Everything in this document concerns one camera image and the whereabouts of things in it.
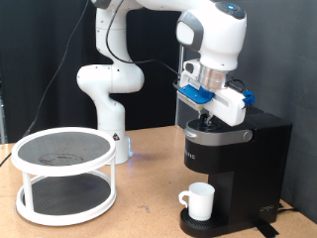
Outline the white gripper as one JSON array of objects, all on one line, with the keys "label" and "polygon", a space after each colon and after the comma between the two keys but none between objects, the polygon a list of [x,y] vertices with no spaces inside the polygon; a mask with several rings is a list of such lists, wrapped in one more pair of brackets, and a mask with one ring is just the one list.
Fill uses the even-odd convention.
[{"label": "white gripper", "polygon": [[246,115],[244,99],[245,96],[234,89],[219,89],[212,100],[205,104],[205,109],[212,115],[199,113],[199,121],[211,126],[213,117],[216,116],[229,126],[239,125]]}]

